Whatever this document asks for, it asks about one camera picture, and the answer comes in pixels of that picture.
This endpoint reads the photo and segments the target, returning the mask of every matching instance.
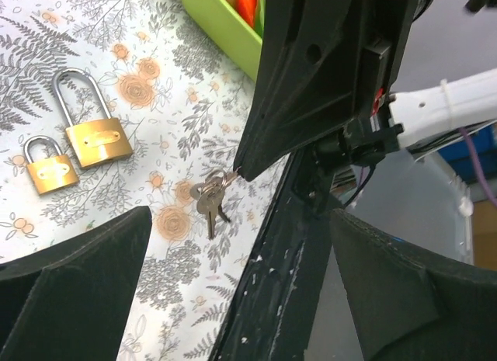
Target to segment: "blue object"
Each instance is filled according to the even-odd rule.
[[[494,127],[488,126],[480,130],[478,134],[472,135],[471,138],[480,157],[485,176],[487,179],[495,177],[497,175],[497,144],[495,143]],[[476,181],[469,151],[464,141],[440,149],[439,153],[463,181],[468,184]]]

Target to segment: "white tablecloth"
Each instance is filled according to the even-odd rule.
[[[283,163],[227,191],[233,222],[219,220],[214,242],[189,187],[231,168],[253,83],[180,0],[0,0],[0,16],[0,263],[149,205],[154,227],[119,359],[206,359]],[[79,170],[50,94],[64,67],[98,81],[134,147],[130,159]],[[74,121],[99,119],[89,85],[72,81],[63,93]],[[73,157],[78,186],[37,195],[23,143],[38,134]],[[34,147],[35,160],[45,152]]]

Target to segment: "small padlock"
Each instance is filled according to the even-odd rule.
[[[73,124],[59,87],[61,78],[69,73],[80,74],[92,84],[106,119]],[[69,123],[69,127],[65,131],[82,168],[102,164],[105,161],[127,158],[133,154],[133,148],[124,133],[119,119],[111,117],[99,86],[89,73],[78,68],[60,70],[52,79],[52,88]]]
[[[51,144],[57,156],[33,162],[30,146],[34,141],[43,141]],[[24,144],[24,156],[28,162],[27,168],[38,194],[42,195],[65,186],[79,182],[78,174],[72,166],[67,154],[62,154],[61,148],[53,138],[48,136],[33,136]]]

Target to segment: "red pepper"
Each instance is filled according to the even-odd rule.
[[[257,0],[237,0],[236,11],[252,27],[255,25]]]

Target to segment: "green box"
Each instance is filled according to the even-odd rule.
[[[186,12],[253,81],[262,39],[225,0],[181,0]]]

